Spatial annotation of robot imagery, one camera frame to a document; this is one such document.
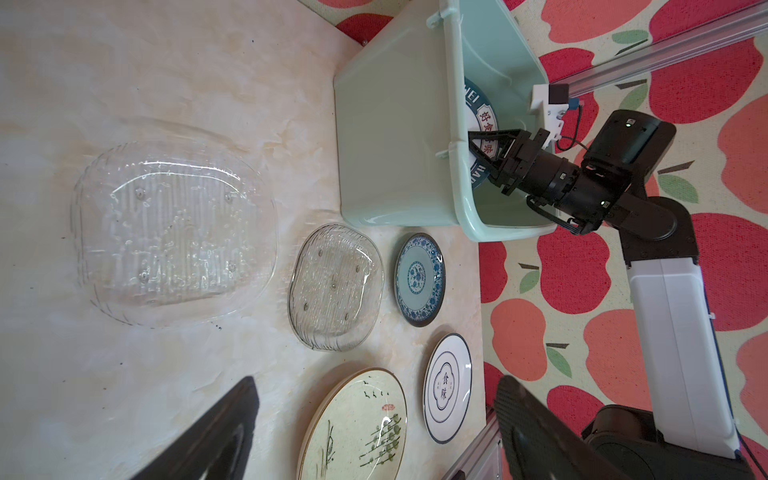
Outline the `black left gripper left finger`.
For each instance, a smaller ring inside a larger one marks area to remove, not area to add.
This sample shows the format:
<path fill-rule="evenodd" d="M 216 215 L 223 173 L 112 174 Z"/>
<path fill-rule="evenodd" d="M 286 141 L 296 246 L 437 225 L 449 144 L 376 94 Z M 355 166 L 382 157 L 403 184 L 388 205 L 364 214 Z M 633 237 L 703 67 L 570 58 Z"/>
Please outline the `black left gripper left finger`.
<path fill-rule="evenodd" d="M 254 378 L 246 376 L 134 477 L 241 479 L 258 410 Z"/>

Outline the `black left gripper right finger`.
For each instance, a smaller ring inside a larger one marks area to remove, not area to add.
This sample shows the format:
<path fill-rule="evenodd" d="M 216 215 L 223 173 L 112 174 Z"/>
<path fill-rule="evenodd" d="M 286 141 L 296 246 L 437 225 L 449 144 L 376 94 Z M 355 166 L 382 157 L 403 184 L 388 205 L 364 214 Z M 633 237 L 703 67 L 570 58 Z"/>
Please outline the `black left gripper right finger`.
<path fill-rule="evenodd" d="M 624 479 L 512 376 L 498 383 L 494 410 L 514 479 Z"/>

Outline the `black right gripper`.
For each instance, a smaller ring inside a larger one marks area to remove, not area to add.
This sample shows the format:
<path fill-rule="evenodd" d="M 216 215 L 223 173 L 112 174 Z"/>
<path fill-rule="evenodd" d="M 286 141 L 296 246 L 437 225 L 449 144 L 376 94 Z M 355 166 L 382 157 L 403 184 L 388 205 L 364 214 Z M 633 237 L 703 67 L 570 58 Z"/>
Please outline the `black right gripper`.
<path fill-rule="evenodd" d="M 573 235 L 597 230 L 618 200 L 618 185 L 543 149 L 546 130 L 532 135 L 520 129 L 469 131 L 470 142 L 497 141 L 493 157 L 479 146 L 470 146 L 473 186 L 485 180 L 504 195 L 516 190 L 526 194 L 526 204 Z"/>

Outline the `white plate dark rim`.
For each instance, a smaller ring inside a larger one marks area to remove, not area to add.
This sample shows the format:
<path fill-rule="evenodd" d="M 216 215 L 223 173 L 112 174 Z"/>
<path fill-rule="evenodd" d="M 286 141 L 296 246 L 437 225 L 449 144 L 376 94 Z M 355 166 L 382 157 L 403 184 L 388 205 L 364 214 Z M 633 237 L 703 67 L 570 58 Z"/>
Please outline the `white plate dark rim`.
<path fill-rule="evenodd" d="M 464 80 L 465 124 L 470 132 L 492 132 L 498 130 L 495 110 L 487 95 L 471 80 Z M 488 171 L 476 156 L 470 152 L 468 165 L 472 188 L 480 186 L 488 177 Z"/>

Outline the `white plate with black rings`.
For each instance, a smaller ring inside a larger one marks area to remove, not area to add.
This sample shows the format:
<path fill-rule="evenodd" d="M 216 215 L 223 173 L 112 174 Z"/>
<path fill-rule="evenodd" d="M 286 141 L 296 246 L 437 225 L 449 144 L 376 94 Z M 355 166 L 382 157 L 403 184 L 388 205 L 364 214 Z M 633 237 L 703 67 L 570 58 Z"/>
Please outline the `white plate with black rings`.
<path fill-rule="evenodd" d="M 438 444 L 449 443 L 466 418 L 472 394 L 473 365 L 466 340 L 445 335 L 433 350 L 423 382 L 423 416 Z"/>

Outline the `cream plate with plant drawing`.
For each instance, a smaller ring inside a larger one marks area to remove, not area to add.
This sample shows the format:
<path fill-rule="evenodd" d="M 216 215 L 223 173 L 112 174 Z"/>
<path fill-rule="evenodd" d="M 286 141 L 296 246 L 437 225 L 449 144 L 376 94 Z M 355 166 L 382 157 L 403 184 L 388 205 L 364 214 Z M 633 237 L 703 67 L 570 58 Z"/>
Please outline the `cream plate with plant drawing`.
<path fill-rule="evenodd" d="M 298 458 L 298 479 L 395 479 L 408 408 L 400 381 L 382 368 L 340 382 L 315 412 Z"/>

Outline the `small blue floral plate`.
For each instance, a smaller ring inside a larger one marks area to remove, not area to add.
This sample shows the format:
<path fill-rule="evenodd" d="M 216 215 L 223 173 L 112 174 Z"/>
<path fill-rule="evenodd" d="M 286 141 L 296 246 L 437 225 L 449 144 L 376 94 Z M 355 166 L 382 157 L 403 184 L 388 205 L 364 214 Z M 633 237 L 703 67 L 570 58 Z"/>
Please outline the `small blue floral plate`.
<path fill-rule="evenodd" d="M 403 244 L 395 264 L 394 290 L 397 306 L 412 326 L 425 327 L 437 317 L 446 292 L 446 267 L 430 235 L 416 233 Z"/>

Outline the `clear grey glass plate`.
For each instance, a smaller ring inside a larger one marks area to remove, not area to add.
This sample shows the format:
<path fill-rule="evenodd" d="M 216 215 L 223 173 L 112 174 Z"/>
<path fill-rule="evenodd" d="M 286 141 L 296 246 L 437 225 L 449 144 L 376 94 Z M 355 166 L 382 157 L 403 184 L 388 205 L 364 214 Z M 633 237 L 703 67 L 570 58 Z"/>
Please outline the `clear grey glass plate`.
<path fill-rule="evenodd" d="M 316 229 L 303 244 L 291 279 L 294 333 L 319 351 L 349 351 L 373 331 L 384 289 L 384 264 L 373 241 L 339 223 Z"/>

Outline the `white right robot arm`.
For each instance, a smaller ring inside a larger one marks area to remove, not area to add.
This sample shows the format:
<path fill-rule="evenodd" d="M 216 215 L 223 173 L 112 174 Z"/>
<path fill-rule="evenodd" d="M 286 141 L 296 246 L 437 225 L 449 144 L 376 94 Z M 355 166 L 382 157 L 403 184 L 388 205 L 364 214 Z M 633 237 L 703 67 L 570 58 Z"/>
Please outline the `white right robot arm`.
<path fill-rule="evenodd" d="M 469 147 L 503 194 L 574 235 L 617 230 L 652 407 L 608 405 L 571 431 L 515 379 L 494 410 L 515 479 L 752 479 L 762 468 L 735 425 L 699 265 L 692 217 L 646 183 L 674 125 L 614 111 L 580 164 L 548 153 L 545 131 L 473 131 Z M 479 142 L 498 144 L 487 155 Z"/>

